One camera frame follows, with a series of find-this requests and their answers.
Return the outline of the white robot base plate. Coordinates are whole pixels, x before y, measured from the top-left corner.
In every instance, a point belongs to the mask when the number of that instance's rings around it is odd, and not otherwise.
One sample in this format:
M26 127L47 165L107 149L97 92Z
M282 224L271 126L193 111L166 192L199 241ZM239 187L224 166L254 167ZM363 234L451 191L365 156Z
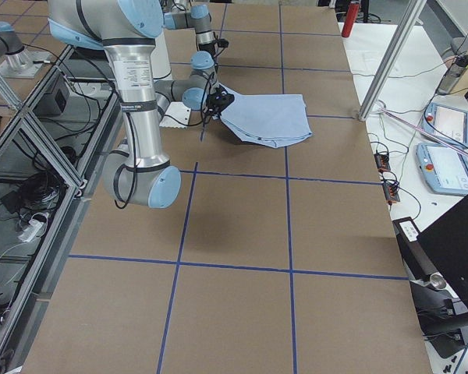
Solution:
M191 110L182 102L172 102L160 122L162 128L185 129L189 125Z

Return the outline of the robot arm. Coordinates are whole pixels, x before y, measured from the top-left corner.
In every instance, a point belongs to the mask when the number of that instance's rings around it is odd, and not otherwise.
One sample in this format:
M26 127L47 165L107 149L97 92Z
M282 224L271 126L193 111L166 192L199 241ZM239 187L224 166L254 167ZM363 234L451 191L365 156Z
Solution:
M215 57L217 38L211 27L211 14L207 5L193 5L191 1L165 1L162 5L167 30L194 29L198 51Z
M161 146L160 123L168 106L181 101L202 119L220 115L233 101L218 81L211 16L207 5L159 1L50 1L49 27L56 39L103 51L115 77L126 138L106 158L105 188L123 209L139 204L162 209L179 194L181 175ZM198 51L190 77L155 79L163 30L194 29Z

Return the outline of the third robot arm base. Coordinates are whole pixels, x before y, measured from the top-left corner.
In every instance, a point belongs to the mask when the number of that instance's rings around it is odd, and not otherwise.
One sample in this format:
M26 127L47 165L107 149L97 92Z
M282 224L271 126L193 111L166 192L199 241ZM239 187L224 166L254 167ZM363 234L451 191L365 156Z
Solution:
M33 79L41 65L34 63L37 52L29 51L11 24L0 21L0 58L4 58L0 64L0 74L6 78Z

